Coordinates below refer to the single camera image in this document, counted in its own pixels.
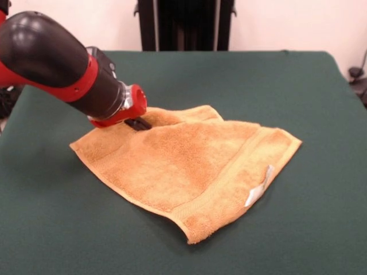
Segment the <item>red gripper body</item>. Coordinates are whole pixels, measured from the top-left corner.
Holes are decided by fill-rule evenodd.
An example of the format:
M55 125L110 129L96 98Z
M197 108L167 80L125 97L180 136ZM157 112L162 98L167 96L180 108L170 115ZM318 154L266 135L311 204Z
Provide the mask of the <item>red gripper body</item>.
M127 119L142 117L147 111L147 99L142 88L137 84L127 86L121 83L122 99L117 109L106 119L95 119L88 116L88 120L97 128L105 128L119 123L124 123Z

